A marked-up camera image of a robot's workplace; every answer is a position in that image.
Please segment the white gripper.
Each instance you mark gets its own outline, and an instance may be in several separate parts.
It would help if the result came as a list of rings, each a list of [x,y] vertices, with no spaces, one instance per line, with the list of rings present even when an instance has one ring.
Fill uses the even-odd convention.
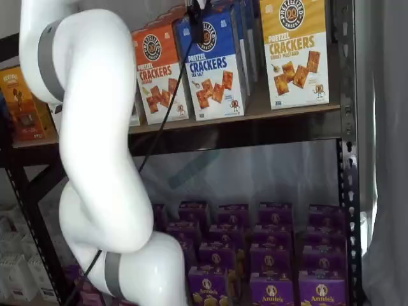
[[[208,13],[206,3],[206,0],[190,0],[191,5],[187,6],[192,41],[197,44],[204,44],[203,17]]]

